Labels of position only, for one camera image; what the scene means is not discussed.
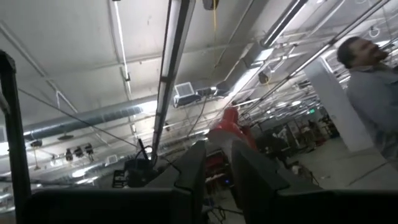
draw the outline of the red object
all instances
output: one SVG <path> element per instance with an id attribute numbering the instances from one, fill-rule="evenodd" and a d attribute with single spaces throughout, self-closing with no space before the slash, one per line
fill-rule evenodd
<path id="1" fill-rule="evenodd" d="M 238 110 L 230 107 L 224 110 L 224 115 L 221 121 L 212 130 L 222 130 L 229 133 L 233 133 L 235 136 L 242 140 L 245 140 L 249 146 L 253 149 L 257 149 L 256 143 L 250 132 L 250 127 L 243 127 L 243 130 L 238 126 Z"/>

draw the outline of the gray shirt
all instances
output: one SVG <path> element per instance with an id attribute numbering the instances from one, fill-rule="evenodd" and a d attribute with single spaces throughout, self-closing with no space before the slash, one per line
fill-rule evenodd
<path id="1" fill-rule="evenodd" d="M 398 159 L 398 73 L 386 65 L 349 72 L 349 101 L 381 154 Z"/>

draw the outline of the silver duct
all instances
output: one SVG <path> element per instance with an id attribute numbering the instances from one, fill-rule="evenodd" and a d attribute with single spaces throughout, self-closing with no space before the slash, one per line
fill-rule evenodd
<path id="1" fill-rule="evenodd" d="M 121 118 L 127 118 L 128 116 L 141 114 L 145 110 L 148 110 L 146 108 L 150 106 L 148 103 L 153 101 L 157 101 L 156 95 L 106 106 L 93 111 L 74 114 L 73 116 L 77 119 L 65 116 L 31 124 L 24 127 L 24 138 L 27 141 L 43 139 L 58 134 L 68 133 L 77 129 L 88 128 L 90 125 L 94 126 Z"/>

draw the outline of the pillar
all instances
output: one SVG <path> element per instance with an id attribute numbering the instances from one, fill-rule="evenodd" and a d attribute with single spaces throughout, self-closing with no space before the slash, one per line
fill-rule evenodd
<path id="1" fill-rule="evenodd" d="M 348 149 L 354 152 L 373 147 L 368 131 L 327 62 L 318 58 L 304 72 Z"/>

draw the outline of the ceiling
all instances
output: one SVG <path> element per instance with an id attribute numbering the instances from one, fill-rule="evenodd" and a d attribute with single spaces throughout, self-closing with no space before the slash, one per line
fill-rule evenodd
<path id="1" fill-rule="evenodd" d="M 204 108 L 204 100 L 178 108 L 169 106 L 165 124 L 168 130 L 163 132 L 159 154 L 188 147 L 202 138 L 203 135 L 195 133 L 203 134 L 232 101 L 243 102 L 248 97 L 255 100 L 267 94 L 375 2 L 309 0 L 271 46 L 274 51 L 268 59 L 269 66 L 264 69 L 269 82 L 261 85 L 254 76 L 240 93 L 210 98 Z M 291 0 L 221 0 L 216 10 L 215 29 L 213 11 L 204 10 L 202 1 L 196 1 L 175 84 L 190 82 L 192 86 L 204 88 L 216 86 L 226 79 L 253 43 L 272 32 L 271 27 L 290 3 Z M 319 21 L 340 3 L 336 12 L 317 27 Z M 123 46 L 118 32 L 117 10 L 109 0 L 14 0 L 0 4 L 0 47 L 16 61 L 20 89 L 70 114 L 157 94 L 168 1 L 118 2 Z M 376 42 L 396 37 L 398 12 L 393 9 L 397 5 L 398 2 L 390 1 L 351 34 Z M 369 36 L 371 26 L 380 29 L 375 38 Z M 129 87 L 123 77 L 123 50 L 131 77 Z M 289 58 L 280 61 L 281 56 Z M 327 56 L 327 60 L 333 69 L 345 72 L 335 62 L 334 54 Z M 316 97 L 311 86 L 298 88 L 297 84 L 305 80 L 305 74 L 298 73 L 272 92 L 251 111 L 252 121 L 272 116 L 266 111 L 280 102 Z M 24 126 L 65 116 L 22 92 L 19 93 L 19 103 Z M 136 148 L 126 141 L 136 143 L 138 136 L 145 144 L 152 144 L 154 118 L 152 112 L 141 113 L 96 125 L 112 136 L 85 128 L 69 132 L 74 138 L 68 141 L 57 139 L 63 134 L 44 138 L 43 146 L 36 150 L 40 169 L 30 169 L 30 176 L 32 179 L 54 180 L 87 166 L 89 162 L 85 158 L 75 159 L 72 163 L 56 162 L 55 165 L 50 161 L 52 155 L 63 154 L 66 148 L 88 142 L 95 149 L 95 161 L 104 161 L 113 154 L 135 153 Z M 186 138 L 191 129 L 194 135 Z M 28 163 L 34 168 L 34 152 L 29 145 L 27 148 Z M 0 174 L 8 175 L 7 153 L 0 158 Z"/>

